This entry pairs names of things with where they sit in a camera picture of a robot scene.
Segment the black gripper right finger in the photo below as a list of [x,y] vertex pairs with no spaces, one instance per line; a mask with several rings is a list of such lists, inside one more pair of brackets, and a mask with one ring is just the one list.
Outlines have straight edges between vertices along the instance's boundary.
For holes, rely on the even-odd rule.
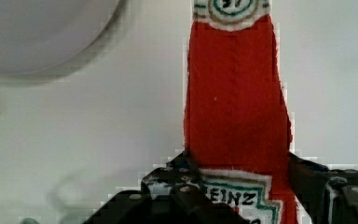
[[312,224],[358,224],[358,170],[329,169],[288,153],[289,183]]

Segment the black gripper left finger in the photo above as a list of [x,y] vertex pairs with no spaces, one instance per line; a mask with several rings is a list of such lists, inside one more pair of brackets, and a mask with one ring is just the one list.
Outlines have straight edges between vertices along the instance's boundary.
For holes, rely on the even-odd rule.
[[200,169],[188,151],[122,190],[82,224],[250,224],[225,203],[205,195]]

